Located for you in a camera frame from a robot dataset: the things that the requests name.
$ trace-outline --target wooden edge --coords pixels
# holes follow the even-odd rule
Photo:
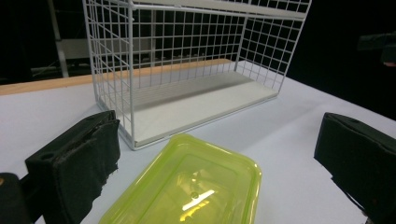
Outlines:
[[[178,63],[169,64],[164,66],[148,67],[141,69],[134,69],[134,76],[148,76],[152,74],[160,74],[164,72],[178,71],[180,69],[191,69],[194,67],[210,66],[216,64],[229,63],[227,59],[215,59],[210,61],[200,61],[193,63]],[[128,77],[128,72],[124,71],[121,73],[122,77]],[[50,80],[24,82],[16,84],[8,84],[0,86],[0,95],[10,95],[16,93],[23,93],[29,91],[43,91],[56,88],[65,88],[69,86],[77,86],[83,84],[92,83],[92,75],[80,76],[80,77],[65,77],[55,78]]]

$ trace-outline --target black foam padding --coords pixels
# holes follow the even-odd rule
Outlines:
[[[20,180],[14,174],[0,174],[0,223],[31,223]]]
[[[87,117],[26,159],[46,223],[79,223],[120,158],[114,111]]]
[[[349,117],[326,113],[314,158],[375,224],[396,223],[396,140]]]

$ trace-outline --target white wire rack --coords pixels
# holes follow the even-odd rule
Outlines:
[[[273,99],[310,0],[84,0],[95,97],[139,149]]]

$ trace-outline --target green plastic lid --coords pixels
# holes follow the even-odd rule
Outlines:
[[[261,180],[248,157],[176,134],[100,223],[254,223]]]

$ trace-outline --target white table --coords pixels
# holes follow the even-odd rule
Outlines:
[[[0,172],[22,178],[27,174],[24,159],[97,112],[92,84],[0,96]],[[260,165],[262,187],[255,223],[364,223],[366,217],[313,158],[325,112],[358,119],[396,137],[396,121],[288,78],[275,100],[189,134],[242,153]],[[97,223],[166,143],[132,151],[120,138],[119,170],[110,175],[83,223]],[[43,218],[37,223],[44,223]]]

